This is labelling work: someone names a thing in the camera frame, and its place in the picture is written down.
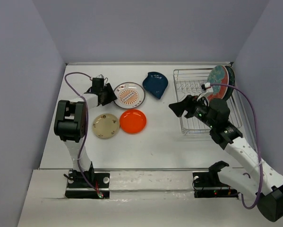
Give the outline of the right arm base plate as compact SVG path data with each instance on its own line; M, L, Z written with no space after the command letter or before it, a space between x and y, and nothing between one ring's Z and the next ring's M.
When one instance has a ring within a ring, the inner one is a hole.
M239 197L237 190L223 184L217 175L212 175L209 172L194 172L192 187L196 199Z

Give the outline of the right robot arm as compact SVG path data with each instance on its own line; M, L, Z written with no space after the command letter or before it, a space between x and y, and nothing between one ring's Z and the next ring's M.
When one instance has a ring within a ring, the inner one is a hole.
M283 217L283 175L276 172L255 151L243 134L229 121L230 109L223 99L212 99L188 95L181 102L169 105L177 117L195 117L210 128L212 140L231 155L249 174L234 177L229 166L224 173L215 169L207 174L212 185L225 183L247 197L255 198L256 207L269 221Z

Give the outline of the small cream plate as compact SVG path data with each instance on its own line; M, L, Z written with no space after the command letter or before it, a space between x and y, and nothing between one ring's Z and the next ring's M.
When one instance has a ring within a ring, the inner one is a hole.
M101 139L109 139L117 134L120 129L119 119L110 113L97 116L92 123L92 131Z

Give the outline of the dark blue leaf dish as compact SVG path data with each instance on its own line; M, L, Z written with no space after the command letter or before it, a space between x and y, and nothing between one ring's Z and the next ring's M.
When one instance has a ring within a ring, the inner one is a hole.
M146 78L142 82L145 91L149 92L157 99L161 99L168 87L168 79L159 72L148 72Z

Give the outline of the dark teal speckled plate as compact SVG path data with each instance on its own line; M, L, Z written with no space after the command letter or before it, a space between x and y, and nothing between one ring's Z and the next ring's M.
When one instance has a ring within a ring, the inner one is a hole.
M234 74L234 71L232 69L232 67L230 66L225 66L227 72L228 72L228 75L229 75L229 82L228 84L231 85L231 86L235 86L235 74ZM224 100L228 100L231 96L232 96L232 93L233 93L233 88L231 87L227 87L227 91L223 97Z

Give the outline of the orange plastic plate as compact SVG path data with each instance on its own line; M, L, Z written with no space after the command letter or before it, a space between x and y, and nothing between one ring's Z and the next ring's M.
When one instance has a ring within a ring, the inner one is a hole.
M137 134L146 127L145 114L137 109L125 111L120 117L120 127L125 133Z

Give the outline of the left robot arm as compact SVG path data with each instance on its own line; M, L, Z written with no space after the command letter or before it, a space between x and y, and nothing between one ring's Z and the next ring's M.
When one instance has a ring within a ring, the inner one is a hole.
M117 99L114 91L106 79L100 75L92 78L91 87L83 94L79 94L68 82L65 82L78 95L72 100L60 100L57 103L54 120L54 134L66 145L72 159L72 174L67 175L70 181L82 184L96 190L96 178L93 163L86 153L85 142L89 126L91 108L107 105Z

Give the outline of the white plate orange sunburst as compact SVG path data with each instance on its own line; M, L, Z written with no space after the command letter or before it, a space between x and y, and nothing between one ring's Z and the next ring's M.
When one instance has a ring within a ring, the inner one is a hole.
M121 109L136 109L145 101L146 93L141 85L135 82L124 82L114 89L114 104Z

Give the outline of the red teal floral plate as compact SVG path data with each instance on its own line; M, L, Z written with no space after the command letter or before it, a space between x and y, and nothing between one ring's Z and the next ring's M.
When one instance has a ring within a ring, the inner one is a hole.
M210 84L229 84L229 73L225 66L215 66L207 77L207 82ZM208 97L211 101L214 98L224 99L228 90L226 86L212 86L213 94Z

